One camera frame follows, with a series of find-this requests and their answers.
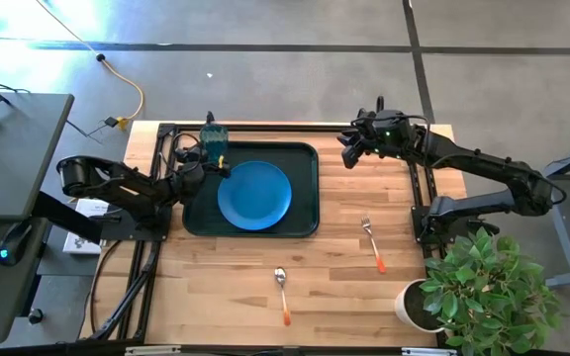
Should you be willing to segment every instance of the butcher block tabletop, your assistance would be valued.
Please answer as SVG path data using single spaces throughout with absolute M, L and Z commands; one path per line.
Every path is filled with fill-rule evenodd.
M 159 124 L 134 122 L 126 164 L 148 172 Z M 432 125 L 431 129 L 453 138 L 449 125 Z M 195 236 L 183 228 L 182 206 L 175 205 L 157 266 L 145 343 L 436 345 L 433 334 L 403 324 L 394 312 L 395 298 L 406 284 L 425 276 L 423 253 L 414 242 L 411 225 L 414 201 L 408 165 L 371 155 L 346 169 L 336 135 L 230 132 L 230 140 L 297 141 L 316 149 L 320 226 L 305 238 Z M 465 197 L 459 171 L 436 170 L 434 180 L 439 195 Z M 428 204 L 424 187 L 423 196 Z M 365 214 L 371 219 L 385 274 L 378 272 L 361 227 Z M 128 241 L 118 246 L 98 278 L 93 301 L 96 325 L 104 322 L 126 290 L 134 246 Z M 274 268 L 279 266 L 287 271 L 289 326 L 283 323 L 280 289 L 274 280 Z M 140 301 L 138 297 L 134 303 L 130 330 L 136 328 Z M 88 313 L 80 336 L 90 334 Z

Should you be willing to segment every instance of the gray floor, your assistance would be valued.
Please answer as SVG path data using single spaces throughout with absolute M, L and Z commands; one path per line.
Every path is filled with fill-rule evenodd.
M 409 45 L 401 0 L 157 0 L 49 1 L 83 38 L 119 44 Z M 570 0 L 412 0 L 421 45 L 570 48 Z M 0 0 L 0 38 L 70 41 L 32 0 Z M 146 93 L 140 120 L 220 119 L 338 121 L 353 119 L 384 94 L 387 107 L 419 114 L 422 103 L 410 53 L 106 51 Z M 457 142 L 509 155 L 537 169 L 570 151 L 570 55 L 424 54 L 438 124 L 452 124 Z M 108 116 L 128 115 L 138 95 L 84 50 L 37 50 L 0 42 L 0 82 L 35 92 L 72 93 L 70 119 L 90 131 Z M 127 133 L 103 130 L 98 144 L 66 129 L 54 159 L 74 153 L 121 159 Z M 498 184 L 466 175 L 469 195 Z M 52 172 L 44 189 L 59 193 Z M 568 266 L 547 217 L 490 216 L 519 238 L 547 275 Z M 55 252 L 42 273 L 40 295 L 69 286 L 57 299 L 39 299 L 69 322 L 15 328 L 6 345 L 73 340 L 89 277 L 88 260 Z M 80 287 L 71 288 L 71 279 Z M 570 314 L 570 287 L 559 288 Z M 546 344 L 570 351 L 570 316 Z

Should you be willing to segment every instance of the black desk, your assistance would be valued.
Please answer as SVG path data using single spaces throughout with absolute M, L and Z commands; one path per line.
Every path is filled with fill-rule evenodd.
M 11 223 L 29 216 L 34 228 L 22 260 L 14 267 L 0 265 L 0 342 L 21 311 L 39 266 L 38 253 L 50 226 L 43 218 L 60 224 L 77 224 L 82 219 L 89 224 L 84 216 L 40 191 L 73 96 L 2 94 L 12 105 L 0 103 L 0 240 Z

